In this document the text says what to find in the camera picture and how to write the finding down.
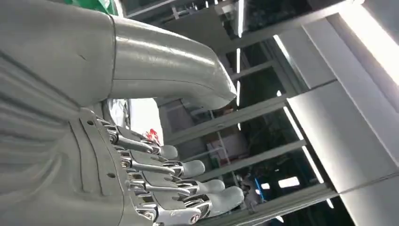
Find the glass panel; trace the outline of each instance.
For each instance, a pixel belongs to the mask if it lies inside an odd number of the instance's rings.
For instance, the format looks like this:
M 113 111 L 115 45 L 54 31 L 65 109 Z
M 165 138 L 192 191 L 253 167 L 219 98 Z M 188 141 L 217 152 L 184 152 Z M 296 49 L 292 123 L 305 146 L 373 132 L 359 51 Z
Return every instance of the glass panel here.
M 238 81 L 240 82 L 239 109 L 274 98 L 279 91 L 280 95 L 286 93 L 272 67 L 241 77 Z
M 206 171 L 210 171 L 297 140 L 284 110 L 278 109 L 176 148 L 182 161 L 205 160 Z
M 342 0 L 320 0 L 314 9 L 307 0 L 244 0 L 239 6 L 239 1 L 222 7 L 219 17 L 227 34 L 231 39 L 239 38 L 239 27 L 242 28 L 242 36 L 259 31 L 271 25 L 275 25 L 295 17 L 310 13 L 338 3 Z
M 341 198 L 331 199 L 332 206 L 320 202 L 310 207 L 274 218 L 259 226 L 355 226 Z
M 237 51 L 226 54 L 229 64 L 225 67 L 230 67 L 234 73 L 237 72 L 237 54 Z M 267 55 L 267 49 L 262 42 L 241 48 L 239 53 L 240 71 L 271 60 Z
M 318 184 L 302 149 L 239 169 L 234 174 L 236 178 L 231 173 L 223 175 L 223 182 L 226 187 L 238 182 L 244 192 L 245 208 L 249 209 Z
M 234 82 L 234 85 L 237 90 L 239 89 L 239 99 L 234 99 L 227 106 L 214 110 L 212 113 L 204 108 L 192 105 L 184 99 L 162 105 L 160 114 L 165 115 L 161 122 L 165 131 L 165 138 L 167 139 L 168 134 L 188 129 L 212 118 L 227 115 L 244 107 L 277 97 L 278 91 L 285 94 L 285 90 L 272 67 L 241 77 Z

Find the ceiling light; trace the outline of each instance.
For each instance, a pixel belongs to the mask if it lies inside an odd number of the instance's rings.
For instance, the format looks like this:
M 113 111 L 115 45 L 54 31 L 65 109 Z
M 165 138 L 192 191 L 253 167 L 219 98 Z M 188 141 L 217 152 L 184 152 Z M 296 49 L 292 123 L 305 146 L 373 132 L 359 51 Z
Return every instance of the ceiling light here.
M 331 200 L 330 200 L 330 199 L 327 199 L 326 201 L 327 201 L 328 206 L 329 206 L 330 208 L 334 209 L 334 205 L 333 205 L 333 203 L 331 202 Z
M 284 219 L 281 216 L 277 216 L 276 219 L 279 220 L 281 223 L 284 223 Z
M 239 93 L 241 90 L 241 83 L 240 81 L 237 81 L 237 106 L 239 106 Z
M 236 50 L 236 52 L 237 52 L 237 59 L 236 59 L 237 66 L 236 66 L 236 68 L 237 68 L 237 74 L 238 74 L 241 71 L 241 62 L 240 62 L 240 60 L 241 60 L 241 49 L 238 48 Z
M 299 180 L 297 177 L 292 177 L 292 178 L 287 178 L 284 180 L 279 180 L 279 185 L 281 188 L 284 188 L 284 187 L 298 186 L 300 184 L 299 184 Z
M 353 5 L 340 12 L 340 15 L 393 81 L 399 85 L 398 44 L 363 6 Z
M 242 37 L 242 30 L 244 27 L 244 0 L 238 1 L 238 28 L 237 33 L 238 37 Z
M 280 90 L 277 91 L 277 96 L 278 97 L 281 96 Z M 294 128 L 294 131 L 295 131 L 296 135 L 298 136 L 298 138 L 300 140 L 303 140 L 303 135 L 302 135 L 301 131 L 299 130 L 298 126 L 296 125 L 295 120 L 294 120 L 294 118 L 291 115 L 291 112 L 289 112 L 287 107 L 283 107 L 283 110 L 284 110 L 284 113 L 286 114 L 289 122 L 291 123 L 292 127 Z M 309 153 L 308 148 L 306 146 L 302 146 L 302 150 L 303 150 L 303 153 L 305 154 L 306 159 L 308 160 L 308 162 L 309 162 L 314 174 L 316 175 L 317 180 L 319 181 L 319 183 L 323 184 L 324 183 L 324 179 L 321 176 L 319 169 L 317 169 L 317 166 L 314 163 L 313 158 L 311 157 L 311 154 Z
M 270 185 L 268 183 L 261 184 L 262 189 L 270 189 Z
M 286 47 L 284 46 L 283 42 L 281 41 L 280 37 L 278 35 L 274 35 L 273 38 L 276 41 L 279 48 L 281 49 L 281 51 L 283 52 L 286 59 L 289 60 L 290 57 L 289 57 L 288 51 L 287 51 Z

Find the metal frame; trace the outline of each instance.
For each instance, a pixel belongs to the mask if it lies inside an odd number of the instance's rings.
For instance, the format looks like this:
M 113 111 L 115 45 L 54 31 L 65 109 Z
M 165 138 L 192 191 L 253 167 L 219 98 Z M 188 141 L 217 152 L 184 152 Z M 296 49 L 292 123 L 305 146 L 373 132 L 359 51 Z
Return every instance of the metal frame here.
M 182 130 L 180 132 L 174 133 L 168 139 L 165 140 L 165 144 L 168 145 L 178 145 L 180 143 L 202 137 L 206 134 L 217 132 L 224 128 L 232 125 L 236 125 L 240 122 L 250 120 L 252 118 L 261 116 L 266 113 L 273 112 L 285 106 L 285 100 L 290 97 L 284 94 L 280 97 L 275 97 L 256 105 L 252 105 L 241 109 L 239 111 L 221 116 L 214 120 L 210 120 L 201 123 L 197 126 Z
M 234 214 L 200 221 L 197 225 L 230 226 L 234 224 L 236 226 L 252 226 L 337 196 L 338 194 L 325 184 L 318 184 L 259 204 L 253 208 L 254 213 L 252 214 L 248 210 L 238 210 Z
M 304 16 L 300 16 L 285 22 L 278 23 L 276 25 L 269 26 L 267 28 L 261 29 L 256 32 L 252 32 L 243 35 L 240 39 L 234 39 L 230 43 L 227 43 L 224 47 L 216 49 L 217 54 L 226 54 L 235 51 L 237 48 L 242 48 L 245 46 L 252 45 L 254 43 L 263 41 L 267 38 L 273 37 L 275 34 L 280 34 L 286 30 L 300 27 L 304 24 L 309 24 L 311 22 L 317 21 L 319 19 L 325 18 L 332 14 L 339 12 L 340 9 L 349 6 L 353 3 L 353 0 L 344 0 L 332 6 L 313 11 Z
M 144 6 L 139 9 L 130 11 L 127 14 L 127 18 L 132 20 L 142 20 L 147 17 L 153 16 L 159 12 L 162 12 L 166 8 L 171 8 L 172 5 L 184 4 L 192 0 L 160 0 L 149 6 Z
M 237 161 L 234 162 L 230 165 L 218 168 L 218 169 L 214 169 L 208 173 L 204 173 L 201 174 L 199 176 L 194 177 L 195 180 L 197 181 L 207 181 L 210 180 L 212 178 L 224 175 L 226 173 L 232 172 L 232 171 L 236 171 L 239 170 L 241 168 L 253 165 L 255 163 L 267 160 L 267 159 L 272 159 L 275 158 L 277 156 L 280 156 L 282 154 L 291 152 L 291 151 L 295 151 L 298 150 L 300 148 L 302 148 L 302 146 L 306 145 L 306 141 L 305 140 L 299 140 L 287 145 L 283 145 L 277 148 L 273 148 L 271 150 L 265 151 L 261 154 L 257 154 L 255 156 L 243 159 L 241 161 Z

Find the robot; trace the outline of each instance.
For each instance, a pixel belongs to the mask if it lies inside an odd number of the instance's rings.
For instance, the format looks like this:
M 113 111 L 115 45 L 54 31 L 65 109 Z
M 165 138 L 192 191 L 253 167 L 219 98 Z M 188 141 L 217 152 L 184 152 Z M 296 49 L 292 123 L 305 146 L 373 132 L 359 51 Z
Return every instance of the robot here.
M 2 226 L 192 225 L 243 201 L 238 187 L 191 180 L 200 161 L 86 108 L 148 97 L 221 108 L 236 91 L 210 48 L 45 0 L 0 6 Z

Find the green object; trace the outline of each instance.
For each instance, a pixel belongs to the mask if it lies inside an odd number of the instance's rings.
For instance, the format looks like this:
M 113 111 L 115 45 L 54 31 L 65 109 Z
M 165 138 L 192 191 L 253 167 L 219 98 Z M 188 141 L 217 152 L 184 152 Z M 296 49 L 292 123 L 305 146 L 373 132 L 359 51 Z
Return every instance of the green object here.
M 107 14 L 118 15 L 115 2 L 113 0 L 65 0 L 65 3 Z

